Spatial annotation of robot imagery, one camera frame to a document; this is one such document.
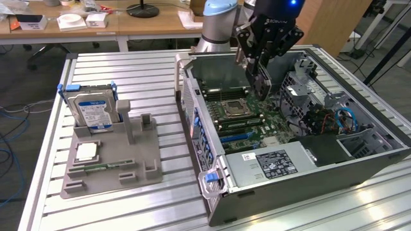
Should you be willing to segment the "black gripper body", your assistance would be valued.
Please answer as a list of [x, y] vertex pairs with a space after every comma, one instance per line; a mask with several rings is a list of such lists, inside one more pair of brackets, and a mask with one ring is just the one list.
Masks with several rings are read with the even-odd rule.
[[256, 0], [252, 14], [252, 28], [265, 26], [295, 26], [304, 0]]

